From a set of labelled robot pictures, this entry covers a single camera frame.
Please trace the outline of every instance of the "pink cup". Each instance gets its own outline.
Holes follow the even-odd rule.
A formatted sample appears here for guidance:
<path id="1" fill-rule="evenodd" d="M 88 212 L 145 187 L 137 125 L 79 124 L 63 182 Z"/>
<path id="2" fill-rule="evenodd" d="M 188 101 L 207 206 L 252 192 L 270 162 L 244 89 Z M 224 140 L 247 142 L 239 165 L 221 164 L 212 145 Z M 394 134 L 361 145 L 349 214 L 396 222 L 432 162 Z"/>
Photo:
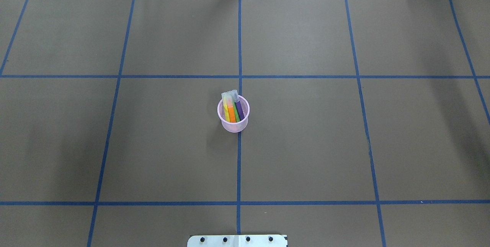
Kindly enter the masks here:
<path id="1" fill-rule="evenodd" d="M 226 130 L 233 133 L 237 133 L 245 129 L 248 123 L 248 114 L 250 113 L 250 106 L 248 105 L 248 101 L 240 95 L 238 95 L 238 98 L 240 99 L 240 103 L 242 104 L 243 114 L 245 116 L 243 120 L 239 121 L 238 123 L 230 123 L 224 118 L 223 100 L 220 100 L 217 104 L 217 115 L 221 120 L 221 124 Z"/>

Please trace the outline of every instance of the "orange marker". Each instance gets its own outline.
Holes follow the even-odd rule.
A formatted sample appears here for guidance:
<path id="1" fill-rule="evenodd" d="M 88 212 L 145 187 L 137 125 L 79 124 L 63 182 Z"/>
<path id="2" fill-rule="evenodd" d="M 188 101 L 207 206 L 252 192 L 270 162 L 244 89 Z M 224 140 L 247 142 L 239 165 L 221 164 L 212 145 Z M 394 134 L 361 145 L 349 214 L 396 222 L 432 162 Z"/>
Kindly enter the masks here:
<path id="1" fill-rule="evenodd" d="M 231 95 L 226 93 L 226 106 L 228 107 L 228 113 L 234 112 L 232 100 Z M 231 113 L 229 116 L 230 123 L 236 123 L 237 119 L 235 118 L 235 114 Z"/>

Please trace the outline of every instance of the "gray tabletop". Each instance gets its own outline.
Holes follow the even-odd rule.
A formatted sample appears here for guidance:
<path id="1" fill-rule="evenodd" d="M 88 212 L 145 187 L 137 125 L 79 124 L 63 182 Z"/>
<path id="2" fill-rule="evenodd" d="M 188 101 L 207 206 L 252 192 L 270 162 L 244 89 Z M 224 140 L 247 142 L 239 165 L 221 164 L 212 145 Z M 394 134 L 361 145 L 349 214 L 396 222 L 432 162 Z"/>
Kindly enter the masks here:
<path id="1" fill-rule="evenodd" d="M 0 0 L 0 245 L 488 246 L 488 0 Z M 232 134 L 221 92 L 250 103 Z"/>

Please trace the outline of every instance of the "cup of markers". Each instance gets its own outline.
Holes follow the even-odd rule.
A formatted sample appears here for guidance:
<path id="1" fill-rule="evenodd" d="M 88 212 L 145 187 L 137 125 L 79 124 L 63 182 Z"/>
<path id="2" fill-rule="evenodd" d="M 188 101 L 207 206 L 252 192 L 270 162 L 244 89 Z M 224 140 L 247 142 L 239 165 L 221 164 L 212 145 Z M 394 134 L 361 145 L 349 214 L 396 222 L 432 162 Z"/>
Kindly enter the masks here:
<path id="1" fill-rule="evenodd" d="M 236 90 L 221 93 L 221 100 L 217 105 L 217 115 L 226 130 L 233 133 L 244 130 L 248 123 L 249 113 L 248 101 L 238 95 Z"/>

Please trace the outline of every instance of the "white metal plate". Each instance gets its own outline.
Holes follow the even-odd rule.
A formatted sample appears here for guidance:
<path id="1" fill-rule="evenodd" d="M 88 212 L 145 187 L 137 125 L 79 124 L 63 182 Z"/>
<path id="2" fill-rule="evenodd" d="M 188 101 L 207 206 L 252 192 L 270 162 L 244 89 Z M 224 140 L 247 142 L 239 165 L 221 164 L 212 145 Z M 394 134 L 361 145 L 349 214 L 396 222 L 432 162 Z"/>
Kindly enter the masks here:
<path id="1" fill-rule="evenodd" d="M 287 235 L 191 236 L 187 247 L 287 247 Z"/>

